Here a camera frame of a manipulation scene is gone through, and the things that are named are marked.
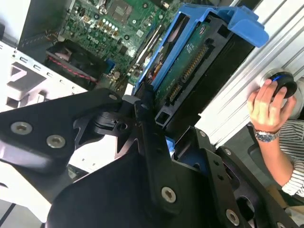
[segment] green circuit board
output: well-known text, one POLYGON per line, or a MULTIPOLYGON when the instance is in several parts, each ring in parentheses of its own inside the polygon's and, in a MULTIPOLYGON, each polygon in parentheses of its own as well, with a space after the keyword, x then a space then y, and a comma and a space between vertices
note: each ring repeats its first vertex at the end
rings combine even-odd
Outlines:
POLYGON ((165 30, 154 50, 157 48, 183 3, 173 0, 164 10, 148 0, 111 0, 107 1, 106 13, 101 13, 98 3, 99 0, 76 0, 61 36, 80 44, 103 60, 114 62, 115 70, 134 85, 139 75, 130 73, 130 69, 138 50, 146 45, 148 37, 157 27, 163 25, 165 30))

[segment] wristwatch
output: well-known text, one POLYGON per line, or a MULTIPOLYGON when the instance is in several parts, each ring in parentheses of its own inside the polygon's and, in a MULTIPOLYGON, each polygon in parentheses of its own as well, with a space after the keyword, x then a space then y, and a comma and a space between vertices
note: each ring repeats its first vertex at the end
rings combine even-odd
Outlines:
POLYGON ((270 133, 270 132, 263 132, 263 131, 257 131, 256 129, 253 129, 255 133, 256 139, 269 143, 275 140, 277 137, 280 136, 280 130, 277 133, 270 133))

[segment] hand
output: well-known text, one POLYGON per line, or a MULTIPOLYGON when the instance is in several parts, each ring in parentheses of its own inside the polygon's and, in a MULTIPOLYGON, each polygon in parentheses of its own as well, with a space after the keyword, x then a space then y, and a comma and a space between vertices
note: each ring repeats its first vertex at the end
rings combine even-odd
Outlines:
POLYGON ((251 123, 258 131, 278 132, 293 111, 296 103, 294 96, 288 98, 284 107, 281 108, 287 92, 286 87, 282 87, 271 102, 276 87, 276 81, 272 82, 271 79, 267 79, 264 85, 248 98, 247 105, 251 123))

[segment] fingers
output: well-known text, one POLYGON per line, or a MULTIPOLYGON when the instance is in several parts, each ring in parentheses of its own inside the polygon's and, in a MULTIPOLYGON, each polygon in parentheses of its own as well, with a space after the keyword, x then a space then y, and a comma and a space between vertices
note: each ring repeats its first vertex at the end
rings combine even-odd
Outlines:
POLYGON ((271 124, 279 121, 281 114, 281 107, 283 104, 284 97, 286 95, 287 88, 282 87, 279 92, 275 95, 273 102, 269 107, 269 120, 271 124))
POLYGON ((294 96, 288 98, 286 104, 281 110, 281 119, 284 120, 284 122, 287 121, 288 118, 290 117, 295 107, 295 104, 296 104, 296 98, 294 96))
POLYGON ((247 100, 247 107, 248 107, 249 114, 251 114, 253 112, 254 103, 255 103, 257 94, 258 94, 258 91, 253 92, 247 100))
POLYGON ((271 80, 267 79, 264 83, 264 85, 260 88, 260 90, 258 91, 258 94, 256 96, 256 99, 254 101, 254 110, 252 112, 252 115, 257 116, 259 114, 260 111, 260 101, 265 93, 265 91, 267 90, 268 86, 271 84, 271 80))

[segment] black mounting arm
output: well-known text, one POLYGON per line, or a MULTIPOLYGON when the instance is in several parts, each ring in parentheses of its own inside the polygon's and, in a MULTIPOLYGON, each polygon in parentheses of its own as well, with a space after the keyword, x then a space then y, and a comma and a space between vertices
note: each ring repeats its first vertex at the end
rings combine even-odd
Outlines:
POLYGON ((0 114, 0 159, 63 171, 75 149, 117 136, 117 159, 65 188, 48 228, 276 228, 296 224, 227 148, 190 127, 171 159, 152 112, 152 89, 121 99, 108 89, 0 114))

